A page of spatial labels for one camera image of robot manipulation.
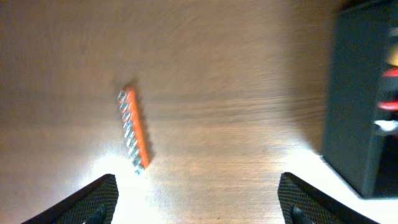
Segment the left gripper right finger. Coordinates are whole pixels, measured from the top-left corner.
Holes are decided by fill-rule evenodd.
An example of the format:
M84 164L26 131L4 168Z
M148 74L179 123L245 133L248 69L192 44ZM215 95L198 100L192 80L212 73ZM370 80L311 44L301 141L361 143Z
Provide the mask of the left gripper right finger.
M375 223L290 172L277 189L286 223Z

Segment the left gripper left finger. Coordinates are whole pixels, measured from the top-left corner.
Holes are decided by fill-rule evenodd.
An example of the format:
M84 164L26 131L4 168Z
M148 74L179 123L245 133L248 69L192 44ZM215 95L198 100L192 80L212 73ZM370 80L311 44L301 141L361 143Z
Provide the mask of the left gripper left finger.
M105 174L26 223L105 223L113 220L119 190L114 174Z

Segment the black gift box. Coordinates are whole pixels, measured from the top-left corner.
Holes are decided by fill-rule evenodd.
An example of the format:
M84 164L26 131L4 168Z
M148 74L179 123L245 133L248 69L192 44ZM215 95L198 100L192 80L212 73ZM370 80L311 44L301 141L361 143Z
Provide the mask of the black gift box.
M376 133L397 120L378 107L396 1L349 1L337 13L328 86L324 160L363 198L397 197L397 135Z

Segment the orange socket bit holder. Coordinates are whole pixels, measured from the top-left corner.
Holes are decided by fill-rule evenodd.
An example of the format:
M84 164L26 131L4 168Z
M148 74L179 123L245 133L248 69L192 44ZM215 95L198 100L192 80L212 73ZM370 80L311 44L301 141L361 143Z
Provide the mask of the orange socket bit holder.
M118 95L119 112L123 121L128 156L136 175L141 175L150 164L139 100L134 88L127 86Z

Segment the red small cutting pliers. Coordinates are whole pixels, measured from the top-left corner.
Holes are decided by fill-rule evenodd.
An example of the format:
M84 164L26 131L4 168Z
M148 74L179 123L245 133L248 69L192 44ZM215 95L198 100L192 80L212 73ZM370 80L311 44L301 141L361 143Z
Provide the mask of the red small cutting pliers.
M397 111L397 67L391 67L383 73L381 87L384 97L378 107L386 111Z

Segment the orange black long-nose pliers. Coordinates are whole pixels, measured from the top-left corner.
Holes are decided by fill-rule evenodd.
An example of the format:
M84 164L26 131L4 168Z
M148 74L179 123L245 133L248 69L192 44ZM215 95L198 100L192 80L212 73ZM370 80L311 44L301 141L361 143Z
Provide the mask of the orange black long-nose pliers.
M376 125L376 133L381 136L396 136L397 135L397 120L377 120L374 121Z

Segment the yellow black stubby screwdriver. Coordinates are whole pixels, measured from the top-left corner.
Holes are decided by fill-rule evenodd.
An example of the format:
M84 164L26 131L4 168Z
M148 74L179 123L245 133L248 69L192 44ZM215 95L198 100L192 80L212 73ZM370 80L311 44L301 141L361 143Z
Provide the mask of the yellow black stubby screwdriver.
M397 27L389 30L386 62L397 66Z

